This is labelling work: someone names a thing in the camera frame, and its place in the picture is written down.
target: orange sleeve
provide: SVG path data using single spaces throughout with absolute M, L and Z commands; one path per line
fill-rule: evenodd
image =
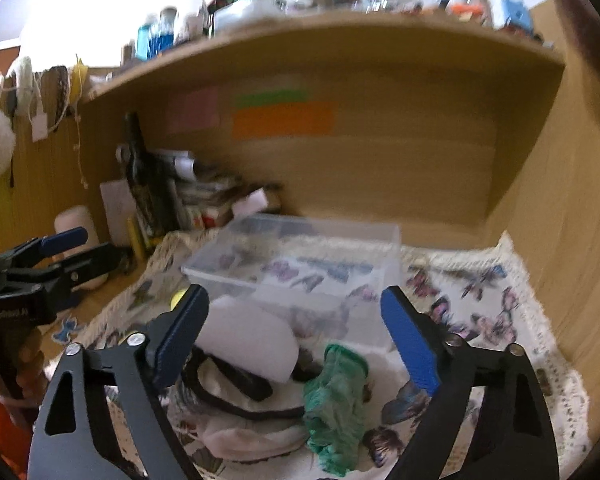
M 6 408 L 0 403 L 0 455 L 21 480 L 27 478 L 31 435 L 11 422 Z

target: orange sticky note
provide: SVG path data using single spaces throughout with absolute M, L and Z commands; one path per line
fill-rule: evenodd
M 333 133 L 333 103 L 283 103 L 234 112 L 234 139 L 327 136 Z

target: yellow ball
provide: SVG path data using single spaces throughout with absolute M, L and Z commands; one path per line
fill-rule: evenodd
M 174 308 L 176 308 L 178 302 L 182 299 L 182 297 L 185 295 L 187 289 L 186 288 L 181 288 L 178 292 L 176 292 L 173 295 L 173 298 L 171 298 L 171 310 L 173 310 Z

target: transparent plastic box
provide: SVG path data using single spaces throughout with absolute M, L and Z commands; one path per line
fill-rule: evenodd
M 237 218 L 182 271 L 212 301 L 228 294 L 256 303 L 288 320 L 299 338 L 392 346 L 379 298 L 402 281 L 395 224 Z

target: green fabric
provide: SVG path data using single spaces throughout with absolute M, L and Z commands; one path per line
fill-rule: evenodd
M 318 454 L 320 468 L 327 473 L 343 477 L 358 465 L 367 374 L 363 357 L 334 344 L 324 352 L 322 373 L 304 386 L 307 446 Z

